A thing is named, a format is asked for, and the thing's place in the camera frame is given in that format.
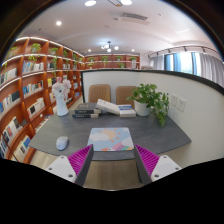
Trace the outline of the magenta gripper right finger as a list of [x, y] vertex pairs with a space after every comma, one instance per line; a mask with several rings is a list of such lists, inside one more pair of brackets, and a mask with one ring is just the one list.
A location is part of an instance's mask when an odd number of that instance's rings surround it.
[[144, 185], [181, 170], [168, 155], [158, 156], [139, 145], [134, 148], [134, 156], [140, 182]]

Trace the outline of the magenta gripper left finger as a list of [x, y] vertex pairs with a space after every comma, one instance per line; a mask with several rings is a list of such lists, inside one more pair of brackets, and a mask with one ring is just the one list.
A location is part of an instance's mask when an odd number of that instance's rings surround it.
[[69, 156], [59, 156], [46, 168], [46, 171], [82, 186], [93, 155], [93, 145], [86, 146]]

